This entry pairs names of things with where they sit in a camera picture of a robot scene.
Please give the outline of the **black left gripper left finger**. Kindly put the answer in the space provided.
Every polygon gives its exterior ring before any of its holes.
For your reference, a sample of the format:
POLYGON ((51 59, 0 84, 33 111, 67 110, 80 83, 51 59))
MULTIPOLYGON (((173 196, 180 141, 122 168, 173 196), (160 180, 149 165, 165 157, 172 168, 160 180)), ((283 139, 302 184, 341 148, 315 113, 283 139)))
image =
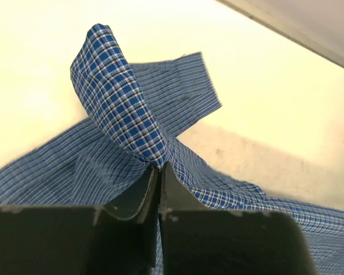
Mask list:
POLYGON ((106 205, 0 206, 0 274, 150 274, 159 172, 106 205))

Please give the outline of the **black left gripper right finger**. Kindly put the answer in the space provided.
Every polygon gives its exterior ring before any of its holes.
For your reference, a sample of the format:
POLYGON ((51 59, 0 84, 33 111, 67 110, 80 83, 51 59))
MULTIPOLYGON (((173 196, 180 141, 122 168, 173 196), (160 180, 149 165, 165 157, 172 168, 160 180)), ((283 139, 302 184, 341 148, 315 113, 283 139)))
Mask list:
POLYGON ((165 274, 315 274, 296 222, 276 211, 219 210, 203 205, 170 163, 159 209, 165 274))

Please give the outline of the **blue checkered long sleeve shirt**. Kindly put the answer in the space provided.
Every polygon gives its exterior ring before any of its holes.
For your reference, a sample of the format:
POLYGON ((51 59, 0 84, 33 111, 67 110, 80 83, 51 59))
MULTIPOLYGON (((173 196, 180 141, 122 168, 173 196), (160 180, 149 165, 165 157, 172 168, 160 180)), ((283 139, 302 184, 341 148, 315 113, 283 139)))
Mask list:
POLYGON ((129 64, 111 28, 96 24, 71 65, 71 81, 88 117, 0 169, 0 206, 104 204, 149 165, 169 162, 207 207, 289 214, 318 274, 344 274, 344 211, 269 197, 212 169, 177 139, 221 106, 201 53, 129 64))

